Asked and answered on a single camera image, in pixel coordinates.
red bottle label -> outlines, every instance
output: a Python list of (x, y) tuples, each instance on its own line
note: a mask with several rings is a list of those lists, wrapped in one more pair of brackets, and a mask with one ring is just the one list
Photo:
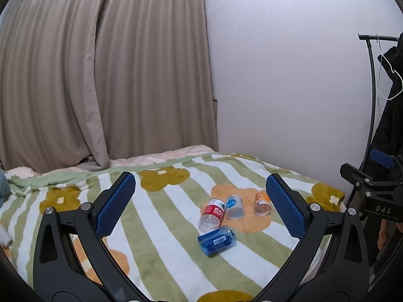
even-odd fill
[(218, 199), (210, 200), (207, 207), (203, 211), (203, 215), (213, 215), (216, 216), (220, 222), (224, 216), (225, 204), (223, 201)]

human hand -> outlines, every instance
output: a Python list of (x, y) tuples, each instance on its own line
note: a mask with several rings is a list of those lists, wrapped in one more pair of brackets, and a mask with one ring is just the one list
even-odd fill
[[(396, 223), (397, 229), (399, 232), (403, 233), (403, 223)], [(382, 223), (380, 225), (379, 238), (378, 238), (378, 249), (382, 250), (385, 247), (385, 243), (388, 239), (388, 235), (386, 233), (386, 228), (388, 227), (388, 221), (382, 219)]]

blue label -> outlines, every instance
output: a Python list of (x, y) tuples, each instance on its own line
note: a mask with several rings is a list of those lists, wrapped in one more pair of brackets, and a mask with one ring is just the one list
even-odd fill
[(230, 199), (227, 201), (227, 208), (232, 207), (236, 203), (235, 199)]

screw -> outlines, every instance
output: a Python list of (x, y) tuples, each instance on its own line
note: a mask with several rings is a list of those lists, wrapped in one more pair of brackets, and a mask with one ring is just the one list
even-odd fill
[(357, 214), (357, 212), (355, 211), (354, 208), (349, 208), (349, 209), (348, 209), (348, 212), (349, 212), (349, 214), (352, 215), (352, 216), (355, 216), (355, 215)]
[(82, 205), (81, 205), (81, 210), (88, 210), (89, 208), (91, 208), (91, 203), (89, 203), (89, 202), (84, 202)]
[(45, 209), (45, 213), (46, 213), (47, 215), (50, 215), (52, 212), (53, 212), (53, 207), (47, 207), (47, 208)]
[(319, 210), (320, 210), (320, 205), (317, 204), (317, 203), (312, 203), (312, 204), (311, 204), (311, 209), (312, 209), (313, 211), (319, 211)]

plastic bottle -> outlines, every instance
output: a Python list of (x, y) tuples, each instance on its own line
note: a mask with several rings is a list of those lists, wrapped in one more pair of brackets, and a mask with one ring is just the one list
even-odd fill
[(243, 201), (239, 195), (231, 195), (227, 197), (225, 209), (226, 216), (229, 220), (238, 220), (245, 215)]
[(200, 247), (206, 256), (211, 256), (219, 251), (234, 246), (237, 237), (228, 226), (222, 226), (210, 233), (197, 237)]
[(265, 190), (261, 190), (255, 195), (255, 207), (253, 213), (259, 217), (268, 215), (272, 210), (270, 198)]
[(219, 199), (211, 199), (208, 201), (203, 214), (199, 220), (199, 230), (202, 233), (208, 233), (220, 227), (221, 220), (225, 213), (225, 203)]

